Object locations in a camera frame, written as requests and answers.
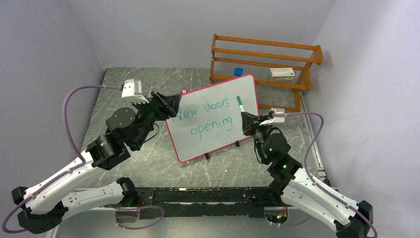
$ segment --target white wall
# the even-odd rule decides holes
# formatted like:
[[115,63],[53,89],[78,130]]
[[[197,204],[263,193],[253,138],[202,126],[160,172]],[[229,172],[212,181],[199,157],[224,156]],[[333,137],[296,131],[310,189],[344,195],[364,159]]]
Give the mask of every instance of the white wall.
[[[315,44],[311,111],[340,191],[374,207],[381,238],[419,237],[420,8],[415,0],[338,0]],[[317,128],[317,119],[313,119]]]
[[335,0],[70,0],[105,66],[210,68],[213,34],[311,44]]
[[[61,124],[61,103],[73,88],[102,81],[103,69],[67,0],[0,3],[0,219],[10,192],[33,186],[75,158]],[[81,145],[97,91],[72,98],[70,129]],[[16,215],[7,226],[19,229]],[[44,237],[29,232],[2,238]]]

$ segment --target wooden bench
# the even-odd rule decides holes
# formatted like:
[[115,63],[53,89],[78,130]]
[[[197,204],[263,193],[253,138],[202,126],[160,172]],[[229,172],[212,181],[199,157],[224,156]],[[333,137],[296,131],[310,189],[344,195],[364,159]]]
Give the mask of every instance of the wooden bench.
[[[245,73],[252,73],[256,84],[290,88],[295,97],[295,107],[259,104],[260,108],[284,108],[287,111],[301,110],[300,93],[311,89],[310,69],[313,63],[323,60],[321,46],[301,45],[248,38],[219,36],[214,34],[211,46],[210,83],[214,80],[233,78],[233,67],[247,67]],[[269,68],[293,68],[296,79],[293,82],[271,81]]]

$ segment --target wooden rack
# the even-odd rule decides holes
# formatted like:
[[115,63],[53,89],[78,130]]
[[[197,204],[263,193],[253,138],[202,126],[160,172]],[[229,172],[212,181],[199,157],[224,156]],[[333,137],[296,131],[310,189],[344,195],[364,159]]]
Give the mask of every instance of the wooden rack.
[[[284,52],[286,54],[273,54],[267,52],[256,52],[256,51],[248,51],[242,49],[226,49],[226,48],[217,48],[216,41],[228,41],[228,42],[235,42],[241,44],[242,48],[246,48],[247,45],[243,43],[249,44],[250,49],[255,49],[253,47],[255,45],[265,45],[270,46],[273,49],[285,49]],[[295,54],[293,55],[293,51],[305,51],[307,52],[307,57],[303,57],[302,54]],[[293,70],[298,71],[299,77],[294,83],[289,82],[275,82],[269,81],[266,78],[257,78],[256,77],[256,84],[259,85],[267,85],[267,86],[274,86],[274,87],[283,87],[283,88],[291,88],[293,89],[295,95],[295,102],[296,106],[293,107],[284,107],[282,105],[267,105],[267,104],[259,104],[260,108],[275,108],[280,107],[284,108],[287,111],[299,112],[301,110],[301,100],[300,100],[300,93],[302,90],[310,90],[311,89],[311,79],[310,79],[310,69],[313,63],[321,64],[323,60],[321,46],[311,46],[311,45],[301,45],[301,44],[292,44],[292,43],[284,43],[284,42],[275,42],[275,41],[265,41],[265,40],[256,40],[256,39],[248,39],[248,38],[240,38],[240,37],[230,37],[230,36],[219,36],[214,34],[213,42],[211,46],[211,53],[212,53],[212,60],[211,60],[211,67],[210,67],[210,83],[213,84],[214,80],[228,80],[233,76],[227,75],[227,73],[221,73],[216,75],[214,71],[214,63],[215,62],[226,62],[226,63],[234,63],[236,65],[254,65],[254,66],[262,66],[267,68],[284,68],[290,67]],[[251,61],[251,60],[243,60],[238,58],[260,58],[260,59],[271,59],[267,62],[264,61]],[[290,63],[276,63],[274,61],[281,61],[281,62],[293,62],[293,64],[298,64],[301,66],[291,65]]]

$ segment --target robotic arm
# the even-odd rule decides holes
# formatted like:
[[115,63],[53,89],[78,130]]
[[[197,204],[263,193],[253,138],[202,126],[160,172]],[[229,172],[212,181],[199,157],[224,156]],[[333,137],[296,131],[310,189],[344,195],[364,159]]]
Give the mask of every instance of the robotic arm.
[[[153,125],[157,120],[175,117],[178,113],[181,95],[163,96],[152,92],[150,98],[141,94],[139,80],[126,80],[122,89],[122,97],[130,100],[137,109],[121,108],[106,120],[107,131],[88,145],[82,152],[86,162],[76,158],[65,168],[33,187],[17,187],[12,191],[15,204],[30,199],[22,205],[18,214],[21,227],[34,233],[46,232],[61,221],[95,207],[108,204],[130,206],[138,198],[137,190],[129,178],[100,188],[77,189],[78,184],[89,177],[102,174],[114,168],[130,157],[128,149],[141,149]],[[308,174],[302,164],[289,154],[290,145],[281,130],[272,125],[283,122],[278,117],[280,109],[273,109],[267,116],[256,116],[241,112],[243,132],[252,136],[255,150],[262,164],[270,165],[268,172],[274,181],[267,188],[268,200],[271,204],[286,203],[295,206],[336,231],[339,238],[361,238],[369,231],[369,225],[350,208],[356,208],[372,222],[372,206],[362,201],[349,199],[328,186],[323,186],[331,194],[340,197],[345,205],[327,195],[317,184],[321,181]],[[56,179],[62,173],[66,175]],[[50,183],[46,189],[36,196],[35,192]],[[250,199],[251,204],[264,205],[266,201],[258,198]],[[279,223],[276,215],[267,216],[269,221]]]

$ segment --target gray tile floor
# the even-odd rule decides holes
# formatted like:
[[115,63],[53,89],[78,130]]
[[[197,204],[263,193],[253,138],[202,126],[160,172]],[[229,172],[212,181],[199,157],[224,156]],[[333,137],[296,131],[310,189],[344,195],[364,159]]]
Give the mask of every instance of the gray tile floor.
[[[138,78],[143,91],[158,91],[164,95],[179,93],[181,89],[193,90],[209,85],[210,70],[205,68],[108,68],[103,84],[121,85],[125,79]],[[289,90],[258,86],[258,100],[264,104],[292,106],[294,96]],[[105,132],[105,120],[121,107],[130,107],[130,102],[120,98],[120,92],[101,90],[96,101],[87,135],[86,145]],[[195,159],[188,164],[180,163],[163,122],[154,139],[141,151],[131,152],[131,158],[113,170],[89,179],[82,187],[99,187],[120,177],[130,177],[137,187],[225,187],[267,186],[272,178],[267,166],[256,161],[251,139],[241,142],[241,147],[229,146],[210,155],[211,159]],[[290,155],[303,162],[310,143],[303,116],[289,117],[278,126],[292,146]],[[316,175],[313,154],[309,157],[310,171]]]

